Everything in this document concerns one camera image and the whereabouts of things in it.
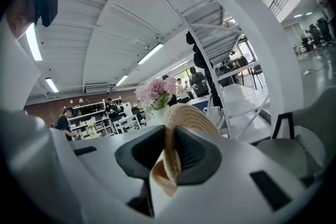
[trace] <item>gray floor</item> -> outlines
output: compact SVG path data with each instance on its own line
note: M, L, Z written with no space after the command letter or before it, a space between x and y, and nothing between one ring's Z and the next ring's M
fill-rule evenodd
M336 47L310 51L297 56L297 59L302 74L304 106L309 106L326 87L336 85ZM311 71L310 74L304 76L303 73L308 69L321 70ZM258 78L263 89L255 78L257 90L267 93L264 74L258 75ZM244 85L255 88L252 76L244 77Z

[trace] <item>fluorescent light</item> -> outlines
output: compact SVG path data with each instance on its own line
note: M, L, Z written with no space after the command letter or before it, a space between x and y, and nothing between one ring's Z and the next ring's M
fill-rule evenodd
M150 58L154 53L156 53L159 49L161 49L163 47L162 43L159 43L154 49L152 49L148 54L145 55L145 57L143 57L138 64L142 65L144 62L146 62L148 60L148 58Z
M51 88L51 90L54 92L54 93L57 93L58 90L54 84L54 82L52 81L51 78L46 78L46 82L49 84L49 87Z
M128 77L128 75L123 76L122 79L119 80L119 82L115 86L119 86L127 77Z
M42 56L41 56L41 53L40 53L40 50L39 50L38 44L37 44L34 24L31 24L28 27L28 29L26 30L26 37L27 37L27 40L28 40L30 51L32 52L31 54L34 57L34 60L35 61L42 61Z
M180 67L180 66L182 66L182 65L184 65L185 63L188 63L189 61L184 61L184 62L181 62L179 65L177 65L176 67L173 67L172 69L171 69L171 71L172 70L174 70L174 69L176 69L176 68L178 68L178 67Z

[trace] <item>white pillar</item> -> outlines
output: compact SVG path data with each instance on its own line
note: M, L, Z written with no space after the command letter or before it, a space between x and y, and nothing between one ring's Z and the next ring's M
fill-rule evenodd
M261 0L217 0L250 40L265 75L272 126L277 115L303 107L302 78L295 53L276 17Z

